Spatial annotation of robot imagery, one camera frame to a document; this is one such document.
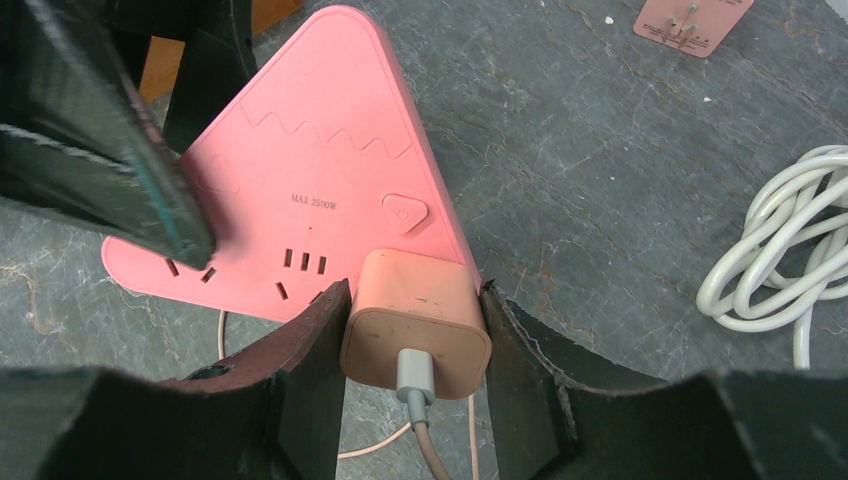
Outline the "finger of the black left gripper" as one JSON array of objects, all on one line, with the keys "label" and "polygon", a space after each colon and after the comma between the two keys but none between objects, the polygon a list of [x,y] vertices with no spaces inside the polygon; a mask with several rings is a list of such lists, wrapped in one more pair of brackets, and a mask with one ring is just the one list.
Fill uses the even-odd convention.
[{"label": "finger of the black left gripper", "polygon": [[163,127],[168,146],[182,154],[257,73],[250,1],[107,1],[105,23],[135,87],[153,36],[226,44],[227,53],[180,70]]},{"label": "finger of the black left gripper", "polygon": [[215,252],[94,2],[1,5],[1,202],[196,269]]}]

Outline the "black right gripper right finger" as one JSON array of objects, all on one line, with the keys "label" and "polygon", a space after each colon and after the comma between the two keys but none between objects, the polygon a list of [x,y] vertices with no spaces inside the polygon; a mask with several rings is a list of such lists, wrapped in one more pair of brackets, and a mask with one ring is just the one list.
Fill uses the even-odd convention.
[{"label": "black right gripper right finger", "polygon": [[843,479],[843,372],[655,378],[544,325],[493,282],[480,303],[504,479]]}]

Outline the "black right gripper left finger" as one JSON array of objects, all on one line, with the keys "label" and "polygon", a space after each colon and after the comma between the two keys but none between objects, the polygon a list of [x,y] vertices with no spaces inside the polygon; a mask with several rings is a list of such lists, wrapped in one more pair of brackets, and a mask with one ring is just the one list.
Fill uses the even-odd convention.
[{"label": "black right gripper left finger", "polygon": [[1,372],[5,479],[331,479],[351,310],[338,281],[296,318],[185,379],[100,366]]}]

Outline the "pink triangular power strip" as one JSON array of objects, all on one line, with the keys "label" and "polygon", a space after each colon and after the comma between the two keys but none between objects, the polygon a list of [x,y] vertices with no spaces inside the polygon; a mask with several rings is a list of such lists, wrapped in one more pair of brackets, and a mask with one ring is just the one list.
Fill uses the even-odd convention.
[{"label": "pink triangular power strip", "polygon": [[376,249],[474,266],[389,39],[356,8],[311,15],[180,163],[215,252],[190,267],[109,237],[128,290],[285,322]]}]

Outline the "salmon usb charger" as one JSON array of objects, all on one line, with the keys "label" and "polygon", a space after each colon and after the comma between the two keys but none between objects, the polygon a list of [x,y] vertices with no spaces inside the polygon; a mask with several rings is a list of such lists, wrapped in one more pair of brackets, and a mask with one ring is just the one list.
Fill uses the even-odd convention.
[{"label": "salmon usb charger", "polygon": [[431,355],[434,394],[459,400],[481,384],[491,339],[480,279],[466,265],[393,249],[369,253],[354,291],[340,364],[361,384],[395,389],[398,355]]}]

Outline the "pink cube adapter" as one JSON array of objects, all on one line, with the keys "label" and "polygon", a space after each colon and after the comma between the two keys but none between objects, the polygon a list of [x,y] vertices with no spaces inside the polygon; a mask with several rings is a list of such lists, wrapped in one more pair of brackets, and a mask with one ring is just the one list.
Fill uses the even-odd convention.
[{"label": "pink cube adapter", "polygon": [[706,58],[754,0],[648,0],[633,32],[672,49]]}]

